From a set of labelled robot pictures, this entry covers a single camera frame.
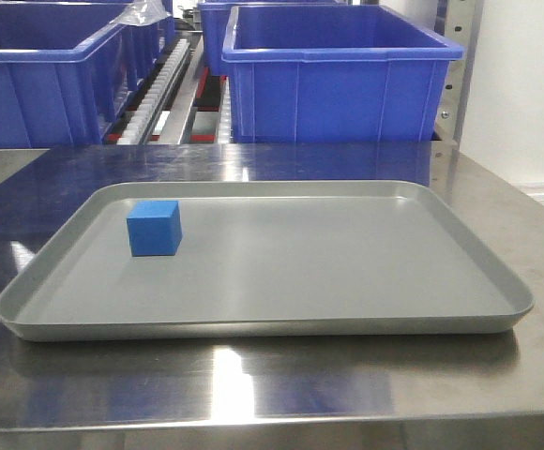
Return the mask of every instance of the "gray tray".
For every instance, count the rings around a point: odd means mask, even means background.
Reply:
[[[132,258],[126,215],[178,199],[175,256]],[[29,340],[493,333],[526,286],[425,187],[134,183],[96,192],[0,295]]]

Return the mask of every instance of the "blue storage crate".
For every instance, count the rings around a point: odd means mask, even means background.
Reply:
[[[344,3],[342,0],[203,0],[197,4],[201,12],[204,31],[205,61],[212,75],[228,75],[229,68],[222,61],[222,44],[226,34],[226,24],[231,15],[231,8],[240,5],[257,5],[272,3]]]
[[[222,54],[237,142],[428,141],[463,47],[385,7],[243,6]]]
[[[49,2],[50,0],[29,0],[39,2]],[[89,3],[114,3],[128,5],[132,0],[66,0],[72,2]],[[172,0],[162,0],[166,11],[173,13]],[[156,61],[161,56],[164,47],[174,41],[174,17],[169,17],[157,23],[147,26],[137,26],[130,30],[132,42],[136,53],[136,69],[139,81],[147,78]]]
[[[0,148],[101,142],[137,83],[124,7],[0,2]]]

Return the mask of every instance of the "metal tabletop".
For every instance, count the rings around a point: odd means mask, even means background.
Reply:
[[[544,207],[445,143],[50,150],[0,185],[0,292],[113,183],[383,178],[430,183],[529,285],[512,332],[36,344],[0,324],[0,448],[544,449]]]

